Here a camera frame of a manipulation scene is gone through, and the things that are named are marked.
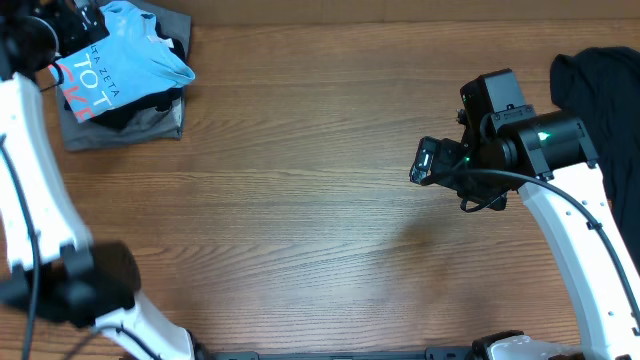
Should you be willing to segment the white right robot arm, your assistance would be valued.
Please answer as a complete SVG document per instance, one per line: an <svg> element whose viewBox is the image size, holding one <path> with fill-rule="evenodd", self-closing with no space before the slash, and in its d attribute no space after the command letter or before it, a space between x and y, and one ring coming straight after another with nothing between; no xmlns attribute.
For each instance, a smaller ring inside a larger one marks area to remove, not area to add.
<svg viewBox="0 0 640 360"><path fill-rule="evenodd" d="M606 199L584 122L565 111L537 114L514 72L483 74L460 90L460 141L423 139L412 179L496 211L515 191L549 245L580 333L577 346L523 333L480 340L483 359L636 359L639 274Z"/></svg>

